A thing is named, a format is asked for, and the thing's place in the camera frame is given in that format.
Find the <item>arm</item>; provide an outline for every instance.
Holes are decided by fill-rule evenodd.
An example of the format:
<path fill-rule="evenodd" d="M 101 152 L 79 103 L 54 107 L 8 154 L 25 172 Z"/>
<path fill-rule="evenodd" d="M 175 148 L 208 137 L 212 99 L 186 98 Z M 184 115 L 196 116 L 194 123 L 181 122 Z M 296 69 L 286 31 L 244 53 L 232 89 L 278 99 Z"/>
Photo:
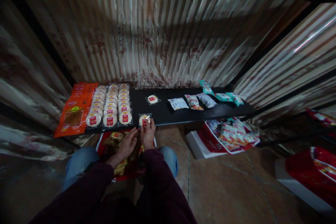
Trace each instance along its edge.
<path fill-rule="evenodd" d="M 145 131 L 141 128 L 141 141 L 146 150 L 143 160 L 155 219 L 165 223 L 197 223 L 162 153 L 153 147 L 154 131 L 153 119 Z"/>
<path fill-rule="evenodd" d="M 137 129 L 123 139 L 118 153 L 105 163 L 97 163 L 84 177 L 58 195 L 30 223 L 77 223 L 88 216 L 100 203 L 106 187 L 114 176 L 114 168 L 127 158 L 136 145 Z"/>

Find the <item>maroon sleeve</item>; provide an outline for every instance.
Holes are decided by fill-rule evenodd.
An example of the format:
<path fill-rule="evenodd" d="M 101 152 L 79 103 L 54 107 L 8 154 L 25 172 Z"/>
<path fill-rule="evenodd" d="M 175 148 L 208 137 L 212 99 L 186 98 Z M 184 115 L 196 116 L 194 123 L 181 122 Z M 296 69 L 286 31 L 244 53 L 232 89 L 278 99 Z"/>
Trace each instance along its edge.
<path fill-rule="evenodd" d="M 83 220 L 100 202 L 113 175 L 112 166 L 95 164 L 84 177 L 58 195 L 30 223 L 77 223 Z"/>
<path fill-rule="evenodd" d="M 164 223 L 197 223 L 162 153 L 151 149 L 143 154 L 143 159 L 155 219 Z"/>

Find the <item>person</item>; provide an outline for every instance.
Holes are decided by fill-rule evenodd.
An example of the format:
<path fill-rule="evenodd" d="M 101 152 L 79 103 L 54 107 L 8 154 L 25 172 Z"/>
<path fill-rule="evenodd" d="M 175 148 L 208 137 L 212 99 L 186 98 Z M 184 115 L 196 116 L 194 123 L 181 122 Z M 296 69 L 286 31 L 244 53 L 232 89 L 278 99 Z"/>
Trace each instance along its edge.
<path fill-rule="evenodd" d="M 135 148 L 138 130 L 133 128 L 117 154 L 105 163 L 98 162 L 93 148 L 79 149 L 66 167 L 64 191 L 30 223 L 197 223 L 175 180 L 179 169 L 176 155 L 167 146 L 158 150 L 153 146 L 154 132 L 153 119 L 149 127 L 140 130 L 146 175 L 136 205 L 128 198 L 101 202 L 113 179 L 113 169 Z"/>

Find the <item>teal snack packet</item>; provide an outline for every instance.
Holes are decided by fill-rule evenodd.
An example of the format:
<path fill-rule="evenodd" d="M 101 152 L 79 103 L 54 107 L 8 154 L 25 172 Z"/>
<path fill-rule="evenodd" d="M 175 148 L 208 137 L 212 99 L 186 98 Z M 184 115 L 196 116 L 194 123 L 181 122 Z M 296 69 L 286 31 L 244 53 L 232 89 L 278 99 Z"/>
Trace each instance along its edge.
<path fill-rule="evenodd" d="M 243 100 L 240 98 L 239 95 L 237 95 L 236 93 L 226 93 L 228 96 L 231 97 L 232 101 L 237 105 L 243 105 L 244 102 Z"/>
<path fill-rule="evenodd" d="M 231 96 L 225 94 L 225 93 L 216 93 L 215 97 L 220 100 L 221 102 L 233 102 Z"/>
<path fill-rule="evenodd" d="M 208 82 L 206 82 L 205 80 L 200 80 L 199 81 L 200 84 L 201 84 L 201 87 L 203 88 L 203 92 L 204 93 L 208 93 L 208 94 L 211 94 L 211 95 L 214 95 L 212 89 L 211 89 L 211 86 Z"/>

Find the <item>black table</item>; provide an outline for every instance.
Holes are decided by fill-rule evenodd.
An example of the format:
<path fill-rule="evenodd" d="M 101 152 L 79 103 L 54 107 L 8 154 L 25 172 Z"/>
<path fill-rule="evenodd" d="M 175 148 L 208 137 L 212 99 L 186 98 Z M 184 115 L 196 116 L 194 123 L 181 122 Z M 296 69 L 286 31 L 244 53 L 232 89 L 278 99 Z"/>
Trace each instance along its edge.
<path fill-rule="evenodd" d="M 229 92 L 229 89 L 224 87 L 213 87 L 214 93 Z M 206 108 L 202 102 L 199 104 L 204 110 L 192 110 L 190 108 L 183 108 L 174 111 L 170 105 L 168 99 L 183 97 L 184 95 L 196 95 L 202 93 L 202 88 L 183 88 L 183 89 L 140 89 L 130 90 L 133 126 L 120 127 L 115 129 L 103 130 L 102 127 L 87 128 L 85 134 L 95 134 L 101 132 L 111 132 L 118 130 L 130 129 L 139 126 L 139 114 L 152 113 L 152 118 L 155 121 L 156 126 L 178 124 L 178 123 L 190 123 L 195 121 L 205 121 L 219 118 L 240 117 L 253 114 L 256 110 L 248 103 L 244 101 L 244 105 L 236 106 L 233 102 L 221 102 L 214 96 L 210 97 L 218 103 L 213 108 Z M 150 95 L 156 95 L 161 102 L 153 105 L 149 105 L 145 97 Z"/>

